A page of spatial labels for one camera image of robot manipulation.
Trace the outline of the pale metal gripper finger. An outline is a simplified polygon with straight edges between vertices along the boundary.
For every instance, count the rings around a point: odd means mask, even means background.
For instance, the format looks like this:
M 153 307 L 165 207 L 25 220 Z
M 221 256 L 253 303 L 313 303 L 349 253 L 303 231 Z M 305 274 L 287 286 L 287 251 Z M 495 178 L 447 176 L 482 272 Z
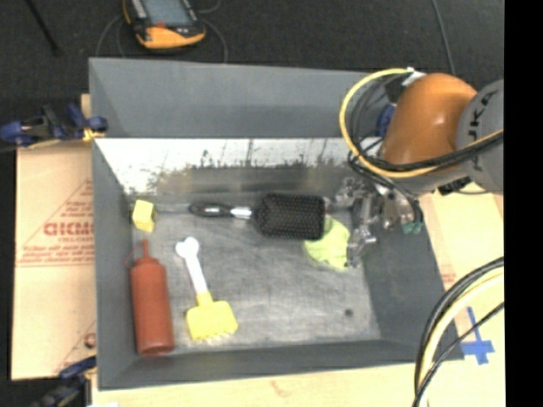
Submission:
M 346 248 L 345 267 L 347 269 L 354 269 L 362 264 L 362 255 L 364 252 L 364 245 L 361 244 L 348 244 Z
M 357 227 L 350 236 L 350 245 L 354 247 L 364 247 L 376 242 L 377 238 L 372 234 L 368 226 Z

